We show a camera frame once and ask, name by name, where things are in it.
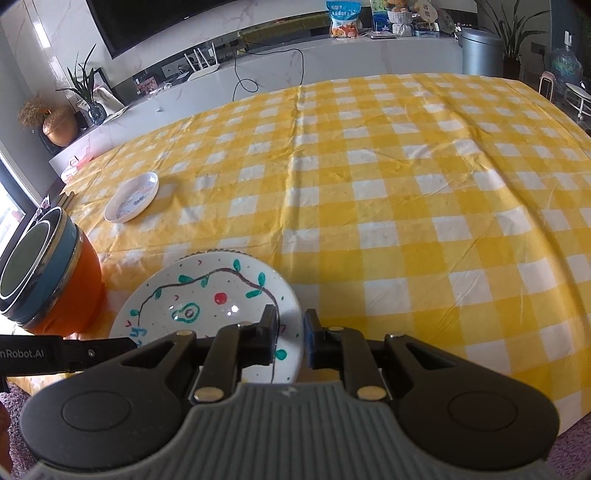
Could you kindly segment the white fruit pattern plate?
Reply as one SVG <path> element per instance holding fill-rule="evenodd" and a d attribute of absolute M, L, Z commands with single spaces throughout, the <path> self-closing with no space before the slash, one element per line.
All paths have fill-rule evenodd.
<path fill-rule="evenodd" d="M 304 357 L 303 311 L 283 276 L 253 257 L 197 255 L 161 269 L 126 300 L 109 336 L 128 337 L 139 347 L 177 330 L 212 338 L 224 326 L 259 322 L 267 304 L 280 321 L 274 360 L 246 368 L 242 380 L 291 383 Z"/>

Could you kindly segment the blue steel bowl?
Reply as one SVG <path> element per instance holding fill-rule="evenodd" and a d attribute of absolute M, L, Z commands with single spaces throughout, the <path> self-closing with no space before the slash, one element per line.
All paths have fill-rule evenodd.
<path fill-rule="evenodd" d="M 1 299 L 1 314 L 21 326 L 38 315 L 43 306 L 48 305 L 56 287 L 65 280 L 66 268 L 73 259 L 77 244 L 77 226 L 62 208 L 50 209 L 34 225 L 44 220 L 50 224 L 50 237 L 41 261 L 24 288 L 11 302 Z M 15 246 L 27 231 L 16 241 Z M 3 255 L 1 274 L 15 246 Z"/>

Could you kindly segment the large orange steel bowl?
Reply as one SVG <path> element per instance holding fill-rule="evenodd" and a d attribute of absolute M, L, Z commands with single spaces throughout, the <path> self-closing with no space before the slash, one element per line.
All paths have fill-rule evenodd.
<path fill-rule="evenodd" d="M 67 337 L 81 333 L 97 318 L 105 294 L 97 253 L 86 234 L 78 233 L 75 253 L 65 277 L 52 293 L 48 305 L 23 328 L 35 335 Z"/>

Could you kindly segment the green ceramic bowl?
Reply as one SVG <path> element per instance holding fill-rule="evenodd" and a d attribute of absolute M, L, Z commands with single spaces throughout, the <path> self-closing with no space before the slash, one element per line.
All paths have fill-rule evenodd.
<path fill-rule="evenodd" d="M 11 302 L 34 273 L 49 243 L 50 224 L 40 221 L 19 240 L 1 274 L 1 299 Z"/>

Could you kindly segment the clear glass patterned plate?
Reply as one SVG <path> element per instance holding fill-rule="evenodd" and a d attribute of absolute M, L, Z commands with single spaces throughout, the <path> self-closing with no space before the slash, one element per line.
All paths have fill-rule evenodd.
<path fill-rule="evenodd" d="M 182 257 L 180 257 L 180 260 L 184 260 L 187 259 L 189 257 L 192 256 L 197 256 L 197 255 L 205 255 L 205 254 L 219 254 L 219 253 L 228 253 L 228 254 L 235 254 L 235 255 L 245 255 L 245 256 L 249 256 L 252 257 L 251 255 L 249 255 L 249 253 L 245 253 L 243 251 L 240 250 L 235 250 L 235 249 L 208 249 L 208 250 L 204 250 L 204 251 L 195 251 L 195 252 L 191 252 L 187 255 L 184 255 Z"/>

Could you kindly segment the small white sticker plate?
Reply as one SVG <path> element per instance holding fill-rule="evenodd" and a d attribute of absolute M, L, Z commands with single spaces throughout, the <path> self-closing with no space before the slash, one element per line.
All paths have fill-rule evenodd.
<path fill-rule="evenodd" d="M 110 223 L 126 223 L 141 214 L 154 200 L 159 189 L 159 177 L 146 172 L 122 184 L 108 201 L 104 219 Z"/>

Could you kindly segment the yellow checkered tablecloth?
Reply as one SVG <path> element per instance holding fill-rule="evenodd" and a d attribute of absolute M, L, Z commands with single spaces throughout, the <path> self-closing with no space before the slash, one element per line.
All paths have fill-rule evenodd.
<path fill-rule="evenodd" d="M 159 177 L 110 223 L 117 189 Z M 106 337 L 132 292 L 195 251 L 283 275 L 325 325 L 401 332 L 590 411 L 590 139 L 517 81 L 332 80 L 259 94 L 112 149 L 68 185 L 101 262 Z"/>

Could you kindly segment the pink storage box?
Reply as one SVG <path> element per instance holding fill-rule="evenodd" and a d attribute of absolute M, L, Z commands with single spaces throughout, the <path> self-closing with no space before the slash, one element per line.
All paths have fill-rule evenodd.
<path fill-rule="evenodd" d="M 93 158 L 93 155 L 85 155 L 82 158 L 74 156 L 60 174 L 63 183 L 68 184 L 86 164 L 93 160 Z"/>

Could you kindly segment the white marble tv cabinet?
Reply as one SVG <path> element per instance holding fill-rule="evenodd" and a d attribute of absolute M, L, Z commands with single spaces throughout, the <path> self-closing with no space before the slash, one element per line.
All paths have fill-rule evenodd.
<path fill-rule="evenodd" d="M 462 64 L 462 49 L 453 38 L 321 38 L 239 55 L 214 73 L 134 102 L 119 117 L 88 129 L 49 164 L 60 175 L 74 156 L 97 157 L 180 119 L 259 93 L 381 74 L 459 74 Z"/>

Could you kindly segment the white wifi router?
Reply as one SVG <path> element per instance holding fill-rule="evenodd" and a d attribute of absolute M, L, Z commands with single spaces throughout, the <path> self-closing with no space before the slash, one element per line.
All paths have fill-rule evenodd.
<path fill-rule="evenodd" d="M 183 56 L 190 69 L 188 81 L 214 73 L 219 68 L 214 42 L 194 47 L 191 54 L 184 53 Z"/>

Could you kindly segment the blue glass vase plant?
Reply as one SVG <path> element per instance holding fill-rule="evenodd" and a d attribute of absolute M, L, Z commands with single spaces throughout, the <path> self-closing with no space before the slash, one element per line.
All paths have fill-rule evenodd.
<path fill-rule="evenodd" d="M 102 104 L 94 98 L 95 68 L 88 68 L 88 62 L 96 46 L 93 46 L 83 62 L 76 61 L 73 69 L 68 68 L 67 74 L 70 85 L 57 89 L 57 92 L 69 91 L 77 95 L 87 105 L 88 116 L 93 125 L 99 126 L 104 123 L 107 113 Z"/>

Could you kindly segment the grey trash bin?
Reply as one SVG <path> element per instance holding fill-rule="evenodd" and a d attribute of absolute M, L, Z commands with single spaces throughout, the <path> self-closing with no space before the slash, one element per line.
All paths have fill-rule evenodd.
<path fill-rule="evenodd" d="M 482 30 L 463 29 L 458 40 L 463 49 L 463 74 L 503 76 L 504 43 L 499 36 Z"/>

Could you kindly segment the black television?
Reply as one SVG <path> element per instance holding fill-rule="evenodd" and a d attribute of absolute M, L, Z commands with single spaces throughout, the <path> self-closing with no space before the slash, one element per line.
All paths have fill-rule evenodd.
<path fill-rule="evenodd" d="M 112 59 L 184 20 L 230 0 L 87 0 L 89 12 Z"/>

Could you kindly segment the green potted plant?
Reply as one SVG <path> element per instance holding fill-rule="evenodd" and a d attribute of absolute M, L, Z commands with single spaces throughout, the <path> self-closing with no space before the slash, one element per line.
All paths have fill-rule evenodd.
<path fill-rule="evenodd" d="M 550 13 L 549 8 L 536 7 L 533 12 L 527 13 L 522 9 L 522 1 L 511 1 L 511 6 L 506 1 L 476 1 L 478 12 L 482 13 L 491 23 L 484 29 L 496 34 L 503 43 L 503 76 L 507 79 L 519 80 L 522 69 L 521 48 L 530 37 L 545 34 L 546 31 L 533 27 L 532 22 Z"/>

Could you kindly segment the blue water jug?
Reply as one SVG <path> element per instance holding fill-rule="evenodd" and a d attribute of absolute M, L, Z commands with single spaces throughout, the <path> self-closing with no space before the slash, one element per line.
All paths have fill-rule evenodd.
<path fill-rule="evenodd" d="M 578 85 L 582 80 L 583 67 L 569 46 L 563 46 L 551 53 L 550 71 L 554 75 L 555 87 L 564 91 L 566 84 Z"/>

